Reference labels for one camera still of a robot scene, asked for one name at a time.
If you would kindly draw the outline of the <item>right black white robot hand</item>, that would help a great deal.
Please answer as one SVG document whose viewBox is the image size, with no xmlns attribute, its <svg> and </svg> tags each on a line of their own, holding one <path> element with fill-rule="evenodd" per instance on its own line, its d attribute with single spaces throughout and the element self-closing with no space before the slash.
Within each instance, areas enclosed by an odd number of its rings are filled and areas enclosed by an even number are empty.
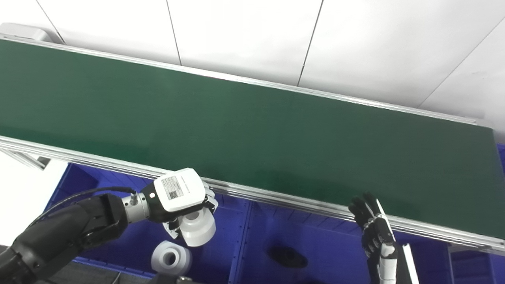
<svg viewBox="0 0 505 284">
<path fill-rule="evenodd" d="M 348 210 L 361 229 L 372 284 L 418 284 L 411 246 L 396 241 L 380 201 L 370 192 L 352 198 Z"/>
</svg>

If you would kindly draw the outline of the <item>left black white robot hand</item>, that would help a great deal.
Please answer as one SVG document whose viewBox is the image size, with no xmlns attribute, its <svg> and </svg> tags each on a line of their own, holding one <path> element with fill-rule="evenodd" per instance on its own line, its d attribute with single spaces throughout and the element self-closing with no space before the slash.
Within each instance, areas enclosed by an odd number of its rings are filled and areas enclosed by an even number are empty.
<svg viewBox="0 0 505 284">
<path fill-rule="evenodd" d="M 215 193 L 192 168 L 166 173 L 141 189 L 147 204 L 146 218 L 163 224 L 169 236 L 182 239 L 181 218 L 202 209 L 213 215 L 218 208 Z"/>
</svg>

